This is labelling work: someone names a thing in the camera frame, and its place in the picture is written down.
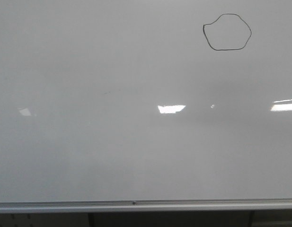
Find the white whiteboard with aluminium frame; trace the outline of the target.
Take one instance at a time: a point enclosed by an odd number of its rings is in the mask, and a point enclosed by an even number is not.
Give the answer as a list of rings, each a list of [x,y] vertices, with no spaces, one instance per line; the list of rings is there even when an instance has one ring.
[[[292,209],[292,0],[0,0],[0,213]]]

